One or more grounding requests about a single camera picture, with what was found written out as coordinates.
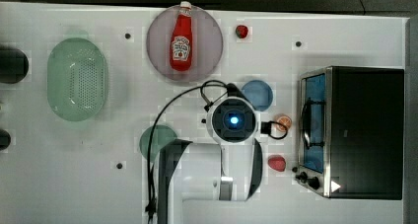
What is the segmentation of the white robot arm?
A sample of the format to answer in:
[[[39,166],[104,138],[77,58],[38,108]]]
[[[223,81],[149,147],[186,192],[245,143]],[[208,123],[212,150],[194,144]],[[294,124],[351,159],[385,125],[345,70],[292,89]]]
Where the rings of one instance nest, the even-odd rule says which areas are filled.
[[[246,201],[260,186],[259,115],[235,85],[226,88],[205,107],[211,143],[176,139],[160,150],[156,224],[182,224],[187,200]]]

